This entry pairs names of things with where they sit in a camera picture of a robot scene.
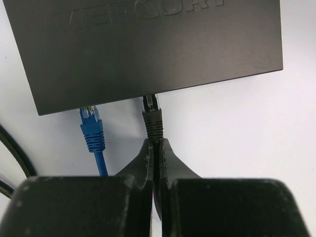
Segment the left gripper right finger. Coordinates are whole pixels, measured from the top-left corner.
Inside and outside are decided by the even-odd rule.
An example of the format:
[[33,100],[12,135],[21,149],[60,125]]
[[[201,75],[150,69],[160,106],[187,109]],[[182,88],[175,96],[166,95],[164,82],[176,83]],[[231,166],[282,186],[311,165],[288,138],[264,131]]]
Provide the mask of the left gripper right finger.
[[165,237],[307,237],[294,196],[276,179],[201,178],[159,148],[159,207]]

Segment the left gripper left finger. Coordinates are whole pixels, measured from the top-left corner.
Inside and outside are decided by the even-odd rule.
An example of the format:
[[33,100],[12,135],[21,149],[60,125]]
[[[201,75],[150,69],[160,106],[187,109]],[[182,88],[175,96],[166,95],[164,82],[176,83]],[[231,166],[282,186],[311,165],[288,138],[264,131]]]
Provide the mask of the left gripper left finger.
[[0,223],[3,237],[149,237],[153,145],[118,174],[31,177],[14,192]]

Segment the black network switch box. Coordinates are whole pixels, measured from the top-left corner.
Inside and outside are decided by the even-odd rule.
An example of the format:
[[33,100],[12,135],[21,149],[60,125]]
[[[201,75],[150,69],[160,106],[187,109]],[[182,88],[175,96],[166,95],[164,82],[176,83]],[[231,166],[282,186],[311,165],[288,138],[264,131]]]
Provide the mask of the black network switch box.
[[39,115],[282,70],[277,0],[6,0]]

